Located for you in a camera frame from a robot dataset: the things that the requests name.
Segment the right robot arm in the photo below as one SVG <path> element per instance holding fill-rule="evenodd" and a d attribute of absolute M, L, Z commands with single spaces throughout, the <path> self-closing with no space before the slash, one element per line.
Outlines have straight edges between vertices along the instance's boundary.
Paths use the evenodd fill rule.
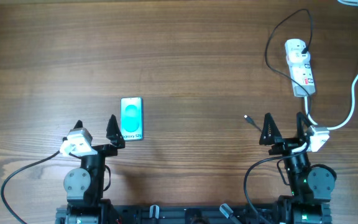
<path fill-rule="evenodd" d="M 273 116 L 267 113 L 259 144 L 270 146 L 268 153 L 284 162 L 290 196 L 280 196 L 272 206 L 272 214 L 262 216 L 270 223 L 332 223 L 331 193 L 337 174 L 324 165 L 312 165 L 308 152 L 317 152 L 329 139 L 326 127 L 312 124 L 301 112 L 296 114 L 296 136 L 284 138 Z"/>

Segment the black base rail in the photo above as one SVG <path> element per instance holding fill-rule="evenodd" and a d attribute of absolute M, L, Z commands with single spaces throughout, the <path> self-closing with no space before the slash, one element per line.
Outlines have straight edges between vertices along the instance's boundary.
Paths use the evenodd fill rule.
<path fill-rule="evenodd" d="M 332 223 L 329 205 L 227 204 L 202 207 L 115 206 L 105 217 L 102 210 L 58 208 L 55 223 Z"/>

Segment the turquoise screen smartphone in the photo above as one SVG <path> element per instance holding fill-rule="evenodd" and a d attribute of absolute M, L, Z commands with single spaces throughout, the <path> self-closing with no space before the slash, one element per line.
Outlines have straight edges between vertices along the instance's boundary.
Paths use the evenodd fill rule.
<path fill-rule="evenodd" d="M 141 97 L 121 99 L 121 133 L 125 141 L 143 139 L 143 102 Z"/>

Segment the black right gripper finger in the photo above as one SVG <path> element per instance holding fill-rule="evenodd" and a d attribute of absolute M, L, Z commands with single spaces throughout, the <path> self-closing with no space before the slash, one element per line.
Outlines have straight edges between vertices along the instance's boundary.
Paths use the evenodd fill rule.
<path fill-rule="evenodd" d="M 281 142 L 283 142 L 283 138 L 272 115 L 270 113 L 266 113 L 264 116 L 264 125 L 261 131 L 259 144 L 267 146 Z"/>
<path fill-rule="evenodd" d="M 304 132 L 304 126 L 306 128 L 309 128 L 312 125 L 312 123 L 308 120 L 308 118 L 302 113 L 298 112 L 296 114 L 296 128 L 297 128 L 297 136 L 300 139 L 305 139 L 305 132 Z"/>

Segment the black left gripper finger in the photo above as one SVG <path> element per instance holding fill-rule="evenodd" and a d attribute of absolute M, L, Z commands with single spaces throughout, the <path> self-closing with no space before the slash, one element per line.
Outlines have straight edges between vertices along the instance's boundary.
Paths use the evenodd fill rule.
<path fill-rule="evenodd" d="M 113 114 L 108 121 L 108 125 L 106 128 L 106 138 L 110 140 L 110 143 L 114 147 L 118 149 L 125 148 L 125 140 L 121 134 L 121 130 L 119 129 L 116 116 Z"/>
<path fill-rule="evenodd" d="M 74 126 L 74 129 L 77 129 L 77 128 L 82 128 L 83 127 L 83 122 L 81 120 L 78 120 Z M 67 137 L 63 137 L 62 139 L 63 141 L 66 141 L 67 140 Z"/>

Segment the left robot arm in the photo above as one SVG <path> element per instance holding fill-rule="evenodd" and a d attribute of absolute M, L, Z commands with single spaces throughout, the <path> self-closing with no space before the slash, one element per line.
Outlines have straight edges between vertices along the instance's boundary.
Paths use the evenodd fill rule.
<path fill-rule="evenodd" d="M 112 115 L 106 128 L 106 138 L 110 143 L 92 146 L 93 137 L 77 121 L 63 138 L 60 152 L 81 160 L 79 168 L 67 173 L 63 187 L 67 193 L 67 206 L 58 208 L 55 222 L 59 224 L 104 224 L 121 223 L 122 218 L 103 193 L 111 184 L 104 185 L 104 174 L 110 172 L 106 158 L 117 156 L 119 149 L 125 148 L 125 140 L 120 132 L 117 119 Z"/>

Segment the white power strip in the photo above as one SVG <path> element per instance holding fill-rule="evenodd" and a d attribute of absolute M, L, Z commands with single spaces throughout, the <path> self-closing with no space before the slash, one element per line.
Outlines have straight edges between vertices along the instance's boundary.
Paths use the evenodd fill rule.
<path fill-rule="evenodd" d="M 316 88 L 310 62 L 292 67 L 288 65 L 288 68 L 295 97 L 301 98 L 315 93 Z"/>

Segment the white USB charger plug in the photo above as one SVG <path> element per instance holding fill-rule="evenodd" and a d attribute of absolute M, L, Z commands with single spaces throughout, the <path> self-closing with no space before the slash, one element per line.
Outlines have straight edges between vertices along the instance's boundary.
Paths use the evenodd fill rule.
<path fill-rule="evenodd" d="M 310 62 L 309 52 L 303 53 L 306 44 L 301 39 L 289 39 L 285 42 L 286 60 L 289 66 L 301 65 Z"/>

